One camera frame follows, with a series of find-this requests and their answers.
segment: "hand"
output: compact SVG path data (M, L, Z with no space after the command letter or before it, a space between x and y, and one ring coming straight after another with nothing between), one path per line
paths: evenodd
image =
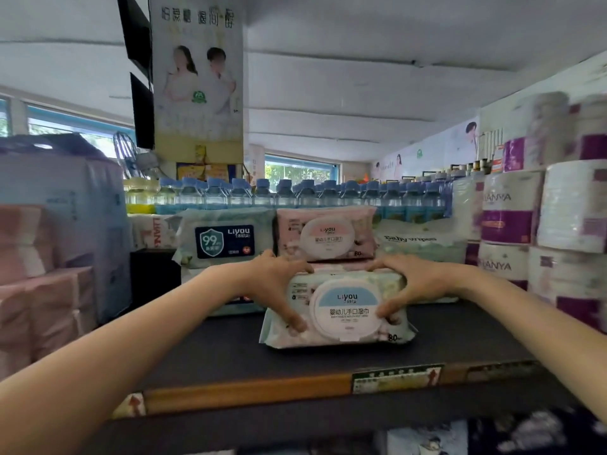
M416 255L384 255L372 262L368 271L390 268L407 279L407 286L377 307L377 317L385 318L416 301L436 300L457 290L455 263L424 260Z
M275 257L274 252L267 250L242 266L246 268L244 295L270 308L298 332L307 329L303 318L288 304L286 289L297 273L314 273L312 265L304 260Z

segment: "ceiling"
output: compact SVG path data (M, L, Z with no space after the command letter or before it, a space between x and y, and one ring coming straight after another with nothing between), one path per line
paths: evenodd
M247 0L249 141L378 159L607 50L605 12L607 0ZM115 98L136 71L116 0L3 0L0 57L1 86L132 118Z

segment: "shield logo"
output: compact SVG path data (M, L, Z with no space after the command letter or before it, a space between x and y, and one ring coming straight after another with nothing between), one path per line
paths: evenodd
M212 228L201 233L200 248L209 257L216 257L224 249L224 234Z

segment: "wet wipes lid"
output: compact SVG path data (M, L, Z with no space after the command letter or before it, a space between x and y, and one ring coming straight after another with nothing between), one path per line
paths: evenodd
M379 288L367 281L341 278L323 282L310 299L310 317L323 336L358 342L381 326L375 310L382 302Z
M303 226L299 247L309 256L328 260L348 252L356 234L352 222L339 217L319 217Z

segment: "black shelf surface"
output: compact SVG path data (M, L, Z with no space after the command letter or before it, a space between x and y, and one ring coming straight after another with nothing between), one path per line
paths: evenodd
M258 344L262 315L205 321L138 390L352 373L364 368L533 359L475 305L408 309L412 343L277 351ZM107 422L82 453L183 455L354 434L456 418L564 406L575 398L550 375Z

